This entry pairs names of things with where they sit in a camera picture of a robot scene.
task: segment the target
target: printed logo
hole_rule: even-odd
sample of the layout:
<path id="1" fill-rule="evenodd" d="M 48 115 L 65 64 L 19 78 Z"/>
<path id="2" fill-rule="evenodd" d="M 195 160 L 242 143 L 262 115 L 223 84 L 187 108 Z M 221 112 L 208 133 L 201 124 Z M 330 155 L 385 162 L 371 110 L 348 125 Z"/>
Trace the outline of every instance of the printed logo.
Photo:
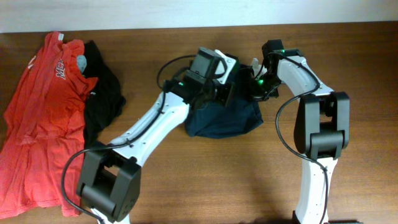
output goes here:
<path id="1" fill-rule="evenodd" d="M 57 67 L 55 68 L 55 71 L 56 71 L 56 74 L 55 74 L 56 77 L 61 77 L 61 78 L 65 79 L 65 66 L 63 64 L 62 59 L 60 59 L 60 61 L 58 62 Z"/>

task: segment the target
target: folded cloth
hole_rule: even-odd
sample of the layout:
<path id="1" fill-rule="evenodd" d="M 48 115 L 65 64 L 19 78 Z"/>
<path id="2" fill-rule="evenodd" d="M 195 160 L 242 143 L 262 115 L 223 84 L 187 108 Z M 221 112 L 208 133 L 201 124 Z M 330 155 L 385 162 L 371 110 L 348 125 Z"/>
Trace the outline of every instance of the folded cloth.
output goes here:
<path id="1" fill-rule="evenodd" d="M 94 41 L 85 44 L 85 57 L 87 67 L 83 75 L 86 78 L 98 77 L 97 85 L 86 100 L 85 108 L 85 147 L 90 147 L 96 141 L 98 133 L 122 113 L 126 99 L 121 95 L 118 78 L 105 65 Z"/>
<path id="2" fill-rule="evenodd" d="M 8 129 L 0 153 L 0 218 L 56 205 L 65 216 L 78 215 L 62 197 L 61 173 L 69 157 L 84 147 L 85 100 L 97 78 L 85 79 L 76 64 L 83 42 L 64 44 L 62 39 L 59 32 L 46 36 L 4 113 Z M 67 195 L 77 204 L 82 163 L 83 157 L 77 157 L 65 179 Z"/>
<path id="3" fill-rule="evenodd" d="M 225 107 L 218 103 L 205 103 L 192 111 L 185 120 L 185 130 L 189 136 L 208 138 L 228 138 L 246 134 L 263 123 L 257 102 L 247 100 L 247 86 L 251 73 L 248 69 L 232 72 L 228 81 L 235 82 L 234 98 Z"/>

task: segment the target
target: clothing tag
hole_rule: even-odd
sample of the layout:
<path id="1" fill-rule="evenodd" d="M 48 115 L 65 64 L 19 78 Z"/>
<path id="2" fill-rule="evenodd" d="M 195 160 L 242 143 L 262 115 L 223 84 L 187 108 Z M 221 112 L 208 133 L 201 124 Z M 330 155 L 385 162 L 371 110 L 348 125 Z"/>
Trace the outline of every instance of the clothing tag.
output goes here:
<path id="1" fill-rule="evenodd" d="M 83 73 L 87 67 L 87 59 L 84 55 L 77 56 L 77 67 L 81 73 Z"/>

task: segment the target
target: dark blue cloth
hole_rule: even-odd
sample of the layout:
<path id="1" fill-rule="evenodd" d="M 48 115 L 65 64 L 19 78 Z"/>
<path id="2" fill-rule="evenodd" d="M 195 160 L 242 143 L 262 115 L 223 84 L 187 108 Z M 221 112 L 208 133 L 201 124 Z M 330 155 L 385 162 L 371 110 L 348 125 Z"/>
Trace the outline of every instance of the dark blue cloth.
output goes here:
<path id="1" fill-rule="evenodd" d="M 200 109 L 191 111 L 185 121 L 185 130 L 189 136 L 228 138 L 246 134 L 263 123 L 258 103 L 247 100 L 247 84 L 251 72 L 243 67 L 228 77 L 229 81 L 235 82 L 236 87 L 229 106 L 209 102 Z"/>

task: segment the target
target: red garment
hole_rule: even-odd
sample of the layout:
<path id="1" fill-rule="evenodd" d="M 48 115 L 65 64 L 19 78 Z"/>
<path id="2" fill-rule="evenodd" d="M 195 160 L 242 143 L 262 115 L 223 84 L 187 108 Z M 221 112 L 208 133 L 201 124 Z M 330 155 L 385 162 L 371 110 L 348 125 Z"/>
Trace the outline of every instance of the red garment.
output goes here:
<path id="1" fill-rule="evenodd" d="M 67 44 L 53 32 L 22 74 L 4 113 L 8 130 L 0 153 L 0 218 L 34 207 L 62 205 L 64 216 L 77 216 L 61 194 L 61 173 L 69 157 L 84 148 L 85 100 L 97 78 L 85 79 L 76 64 L 81 40 Z M 83 157 L 65 179 L 69 198 L 79 204 L 76 186 Z"/>

